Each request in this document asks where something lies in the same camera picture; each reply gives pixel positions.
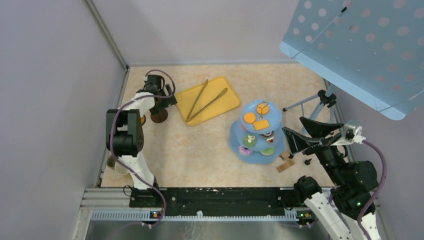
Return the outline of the dark brown round coaster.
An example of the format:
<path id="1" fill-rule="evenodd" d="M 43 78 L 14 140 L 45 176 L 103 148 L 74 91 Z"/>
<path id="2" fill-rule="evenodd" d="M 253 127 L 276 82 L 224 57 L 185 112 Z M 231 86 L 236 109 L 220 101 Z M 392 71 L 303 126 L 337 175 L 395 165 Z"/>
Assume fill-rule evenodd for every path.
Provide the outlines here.
<path id="1" fill-rule="evenodd" d="M 160 123 L 165 122 L 167 120 L 168 116 L 169 116 L 168 111 L 166 109 L 161 109 L 159 113 L 151 114 L 150 119 L 154 123 L 160 124 Z"/>

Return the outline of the green frosted donut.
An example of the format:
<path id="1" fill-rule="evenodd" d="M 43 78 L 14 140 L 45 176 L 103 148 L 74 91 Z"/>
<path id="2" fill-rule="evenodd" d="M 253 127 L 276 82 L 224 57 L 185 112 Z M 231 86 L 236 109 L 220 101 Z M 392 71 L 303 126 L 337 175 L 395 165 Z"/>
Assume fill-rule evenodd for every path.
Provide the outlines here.
<path id="1" fill-rule="evenodd" d="M 261 150 L 260 153 L 264 156 L 270 156 L 275 152 L 275 147 L 266 148 Z"/>

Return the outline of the square orange biscuit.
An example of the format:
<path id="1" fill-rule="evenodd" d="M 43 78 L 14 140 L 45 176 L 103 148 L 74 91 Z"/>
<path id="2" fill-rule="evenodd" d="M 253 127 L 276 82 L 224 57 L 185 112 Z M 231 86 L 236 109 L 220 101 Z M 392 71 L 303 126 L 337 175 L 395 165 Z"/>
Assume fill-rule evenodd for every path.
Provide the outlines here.
<path id="1" fill-rule="evenodd" d="M 260 119 L 253 123 L 253 127 L 256 131 L 260 131 L 269 128 L 270 124 L 267 119 Z"/>

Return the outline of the metal food tongs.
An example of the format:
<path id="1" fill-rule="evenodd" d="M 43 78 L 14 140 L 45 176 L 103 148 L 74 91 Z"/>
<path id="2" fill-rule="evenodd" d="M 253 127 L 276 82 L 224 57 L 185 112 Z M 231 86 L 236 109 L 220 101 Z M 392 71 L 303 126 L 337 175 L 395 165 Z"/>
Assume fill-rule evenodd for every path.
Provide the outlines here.
<path id="1" fill-rule="evenodd" d="M 201 97 L 204 95 L 208 84 L 209 80 L 206 79 L 205 82 L 202 84 L 201 89 L 198 95 L 196 96 L 194 103 L 192 104 L 191 109 L 185 119 L 187 123 L 192 121 L 198 115 L 200 115 L 204 110 L 209 108 L 213 103 L 215 103 L 218 99 L 223 97 L 228 92 L 228 88 L 224 87 L 216 96 L 211 98 L 208 102 L 203 101 Z"/>

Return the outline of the round orange biscuit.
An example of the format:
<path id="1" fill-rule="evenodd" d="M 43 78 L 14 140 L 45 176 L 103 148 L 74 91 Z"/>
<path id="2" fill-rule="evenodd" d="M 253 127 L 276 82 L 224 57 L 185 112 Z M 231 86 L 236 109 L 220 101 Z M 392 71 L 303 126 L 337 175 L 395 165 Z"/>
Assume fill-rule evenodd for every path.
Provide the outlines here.
<path id="1" fill-rule="evenodd" d="M 253 112 L 247 112 L 243 116 L 243 120 L 247 124 L 253 124 L 256 121 L 257 117 Z"/>
<path id="2" fill-rule="evenodd" d="M 270 108 L 268 103 L 260 103 L 256 106 L 256 112 L 259 115 L 266 115 L 269 113 L 269 111 L 270 111 Z"/>

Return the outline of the purple frosted donut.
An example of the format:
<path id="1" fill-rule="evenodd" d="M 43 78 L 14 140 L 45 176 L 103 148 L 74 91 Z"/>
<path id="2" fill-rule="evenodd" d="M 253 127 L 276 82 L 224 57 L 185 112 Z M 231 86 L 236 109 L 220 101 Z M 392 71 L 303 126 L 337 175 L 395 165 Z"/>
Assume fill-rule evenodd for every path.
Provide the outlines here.
<path id="1" fill-rule="evenodd" d="M 252 149 L 241 146 L 241 145 L 238 147 L 238 152 L 241 156 L 244 156 L 244 157 L 249 157 L 254 153 Z"/>

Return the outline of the black yellow round coaster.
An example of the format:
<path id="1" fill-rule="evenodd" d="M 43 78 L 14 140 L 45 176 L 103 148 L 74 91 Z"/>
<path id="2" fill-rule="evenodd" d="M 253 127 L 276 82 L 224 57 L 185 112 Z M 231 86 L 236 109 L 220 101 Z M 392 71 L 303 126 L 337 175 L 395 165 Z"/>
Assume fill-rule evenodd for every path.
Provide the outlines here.
<path id="1" fill-rule="evenodd" d="M 141 124 L 142 124 L 142 125 L 144 125 L 144 124 L 146 123 L 146 121 L 147 121 L 146 116 L 145 116 L 145 115 L 143 115 L 143 116 L 141 117 L 140 121 L 141 121 Z"/>

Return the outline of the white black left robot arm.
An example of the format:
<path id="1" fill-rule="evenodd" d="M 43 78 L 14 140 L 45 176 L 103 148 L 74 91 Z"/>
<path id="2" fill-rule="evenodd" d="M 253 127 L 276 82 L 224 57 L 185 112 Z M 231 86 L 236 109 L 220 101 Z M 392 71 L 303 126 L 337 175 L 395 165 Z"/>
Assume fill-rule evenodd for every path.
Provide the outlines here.
<path id="1" fill-rule="evenodd" d="M 154 123 L 163 123 L 168 118 L 168 108 L 177 104 L 176 86 L 166 83 L 170 76 L 159 69 L 152 69 L 144 76 L 144 86 L 134 97 L 120 108 L 106 112 L 106 147 L 112 158 L 128 170 L 133 187 L 144 190 L 141 200 L 149 207 L 160 202 L 160 193 L 155 190 L 155 177 L 147 166 L 143 153 L 145 137 L 143 125 L 146 113 Z"/>

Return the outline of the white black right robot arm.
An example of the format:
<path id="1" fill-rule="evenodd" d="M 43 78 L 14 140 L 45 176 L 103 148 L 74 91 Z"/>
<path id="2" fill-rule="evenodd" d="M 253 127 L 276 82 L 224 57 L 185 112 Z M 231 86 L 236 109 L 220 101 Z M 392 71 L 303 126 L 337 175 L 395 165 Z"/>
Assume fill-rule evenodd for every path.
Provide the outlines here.
<path id="1" fill-rule="evenodd" d="M 299 119 L 308 133 L 302 135 L 283 127 L 291 155 L 316 155 L 319 163 L 336 186 L 327 199 L 318 182 L 302 176 L 294 184 L 293 200 L 307 206 L 333 240 L 379 240 L 374 200 L 383 180 L 370 161 L 346 162 L 339 146 L 362 144 L 362 126 L 350 120 L 346 123 L 325 123 L 306 117 Z"/>

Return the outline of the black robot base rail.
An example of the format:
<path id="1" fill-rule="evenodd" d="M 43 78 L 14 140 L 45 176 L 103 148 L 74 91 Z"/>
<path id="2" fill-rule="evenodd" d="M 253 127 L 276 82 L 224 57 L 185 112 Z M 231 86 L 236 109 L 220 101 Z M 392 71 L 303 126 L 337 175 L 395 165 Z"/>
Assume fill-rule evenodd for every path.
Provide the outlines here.
<path id="1" fill-rule="evenodd" d="M 265 217 L 283 216 L 304 207 L 292 188 L 280 187 L 168 187 L 155 191 L 132 189 L 131 208 L 158 208 L 167 217 Z"/>

